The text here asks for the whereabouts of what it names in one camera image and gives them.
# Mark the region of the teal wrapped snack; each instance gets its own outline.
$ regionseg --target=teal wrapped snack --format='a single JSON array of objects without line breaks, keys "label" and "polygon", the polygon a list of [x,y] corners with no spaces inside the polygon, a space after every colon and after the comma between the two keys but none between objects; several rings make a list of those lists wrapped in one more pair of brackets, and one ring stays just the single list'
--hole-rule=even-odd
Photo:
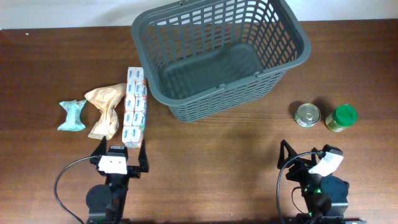
[{"label": "teal wrapped snack", "polygon": [[58,127],[58,131],[81,131],[86,126],[80,121],[80,113],[87,100],[72,100],[61,102],[60,105],[67,111],[67,120]]}]

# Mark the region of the green jar lid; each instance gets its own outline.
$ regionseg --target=green jar lid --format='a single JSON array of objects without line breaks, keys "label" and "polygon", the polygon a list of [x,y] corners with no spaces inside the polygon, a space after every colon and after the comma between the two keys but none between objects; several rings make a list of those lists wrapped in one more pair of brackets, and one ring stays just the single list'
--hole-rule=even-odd
[{"label": "green jar lid", "polygon": [[353,125],[358,119],[356,110],[350,105],[341,105],[333,112],[333,119],[343,127]]}]

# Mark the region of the white wall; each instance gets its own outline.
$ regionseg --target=white wall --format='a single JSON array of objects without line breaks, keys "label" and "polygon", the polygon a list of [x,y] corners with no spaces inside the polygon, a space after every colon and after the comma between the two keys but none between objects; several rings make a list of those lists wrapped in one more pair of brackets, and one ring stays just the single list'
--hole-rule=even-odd
[{"label": "white wall", "polygon": [[[175,1],[0,0],[0,28],[129,26],[140,13]],[[398,0],[286,1],[300,21],[398,18]]]}]

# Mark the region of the can lid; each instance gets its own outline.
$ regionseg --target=can lid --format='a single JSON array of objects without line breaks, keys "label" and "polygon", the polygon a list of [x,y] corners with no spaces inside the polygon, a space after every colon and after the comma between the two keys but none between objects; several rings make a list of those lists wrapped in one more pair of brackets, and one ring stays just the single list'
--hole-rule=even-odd
[{"label": "can lid", "polygon": [[333,112],[333,119],[343,127],[351,126],[358,119],[356,110],[350,105],[341,105]]},{"label": "can lid", "polygon": [[310,103],[305,103],[299,106],[296,115],[297,115],[297,118],[295,117],[296,121],[297,119],[299,119],[305,124],[315,124],[320,120],[321,117],[319,109],[315,105]]}]

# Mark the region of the snack package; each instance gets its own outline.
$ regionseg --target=snack package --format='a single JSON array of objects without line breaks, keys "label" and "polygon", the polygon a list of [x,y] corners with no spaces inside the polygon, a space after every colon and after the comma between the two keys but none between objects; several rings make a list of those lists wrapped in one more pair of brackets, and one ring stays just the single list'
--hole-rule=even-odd
[{"label": "snack package", "polygon": [[85,98],[100,111],[101,117],[94,125],[88,137],[93,139],[111,139],[119,129],[119,120],[115,107],[126,94],[126,84],[97,88],[86,93]]},{"label": "snack package", "polygon": [[127,71],[126,101],[122,142],[128,148],[141,147],[147,111],[147,83],[144,70],[129,67]]},{"label": "snack package", "polygon": [[80,121],[80,113],[87,100],[63,101],[60,103],[63,109],[67,111],[67,118],[63,124],[58,127],[58,131],[81,131],[86,126]]}]

